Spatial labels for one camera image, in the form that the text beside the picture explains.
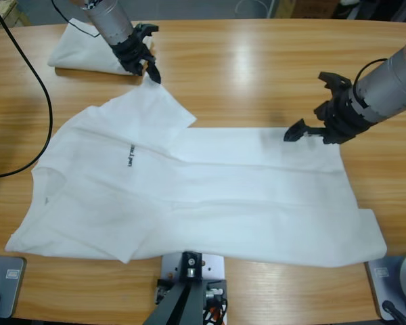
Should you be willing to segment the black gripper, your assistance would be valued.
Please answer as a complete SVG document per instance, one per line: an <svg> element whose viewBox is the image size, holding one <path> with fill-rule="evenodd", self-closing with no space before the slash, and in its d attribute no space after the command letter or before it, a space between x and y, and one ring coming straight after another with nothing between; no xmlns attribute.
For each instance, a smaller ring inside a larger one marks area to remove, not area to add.
<svg viewBox="0 0 406 325"><path fill-rule="evenodd" d="M150 79L161 84L161 76L158 68L155 65L155 57L143 43L142 38L136 33L131 34L122 43L110 46L114 55L122 67L131 74L142 75L143 64L141 61L146 61L148 64L147 73Z"/></svg>
<svg viewBox="0 0 406 325"><path fill-rule="evenodd" d="M306 132L307 135L322 136L324 144L343 144L371 127L363 113L369 105L362 98L357 101L349 95L348 89L331 90L331 93L331 100L314 109L324 127L307 127L302 118L285 132L285 142L296 142Z"/></svg>

